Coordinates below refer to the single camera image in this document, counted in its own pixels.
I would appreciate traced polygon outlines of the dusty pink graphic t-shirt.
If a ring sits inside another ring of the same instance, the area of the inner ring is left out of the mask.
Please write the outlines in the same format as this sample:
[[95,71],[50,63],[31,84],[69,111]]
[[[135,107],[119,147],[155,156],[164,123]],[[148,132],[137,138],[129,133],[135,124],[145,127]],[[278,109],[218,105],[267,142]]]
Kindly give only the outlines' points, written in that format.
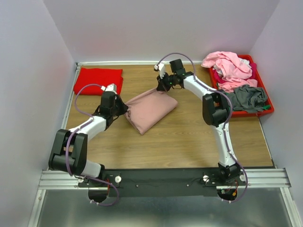
[[178,102],[165,92],[153,88],[132,98],[126,102],[126,105],[128,106],[126,119],[143,135],[173,111]]

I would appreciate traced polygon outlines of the red t-shirt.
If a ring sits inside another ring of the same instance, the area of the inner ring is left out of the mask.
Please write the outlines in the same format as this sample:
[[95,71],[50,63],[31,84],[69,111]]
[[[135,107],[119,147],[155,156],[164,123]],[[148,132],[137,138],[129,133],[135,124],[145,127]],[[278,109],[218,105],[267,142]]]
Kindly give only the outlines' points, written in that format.
[[89,84],[98,84],[104,87],[115,84],[116,92],[121,94],[123,85],[122,73],[122,69],[81,68],[73,91],[77,95],[84,86]]

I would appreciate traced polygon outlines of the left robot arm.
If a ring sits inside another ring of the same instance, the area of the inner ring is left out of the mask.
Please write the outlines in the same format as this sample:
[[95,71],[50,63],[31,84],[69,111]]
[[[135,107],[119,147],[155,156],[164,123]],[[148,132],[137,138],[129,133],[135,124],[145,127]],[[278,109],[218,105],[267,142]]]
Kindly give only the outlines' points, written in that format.
[[70,130],[57,131],[48,166],[70,175],[89,177],[89,182],[101,186],[105,181],[104,165],[87,159],[88,142],[128,110],[121,97],[113,91],[105,91],[100,105],[87,121]]

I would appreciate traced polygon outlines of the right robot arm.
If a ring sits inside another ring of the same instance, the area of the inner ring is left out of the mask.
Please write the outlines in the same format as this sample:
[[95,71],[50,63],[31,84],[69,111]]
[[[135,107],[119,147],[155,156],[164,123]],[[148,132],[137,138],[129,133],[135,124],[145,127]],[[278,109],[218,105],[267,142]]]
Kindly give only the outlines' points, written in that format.
[[179,85],[201,99],[203,120],[212,127],[218,147],[219,162],[216,177],[221,184],[229,185],[241,173],[229,134],[232,110],[230,100],[222,91],[211,88],[198,79],[193,72],[186,71],[182,60],[177,59],[169,64],[171,75],[166,72],[164,64],[157,63],[154,66],[154,70],[159,73],[157,90],[167,92]]

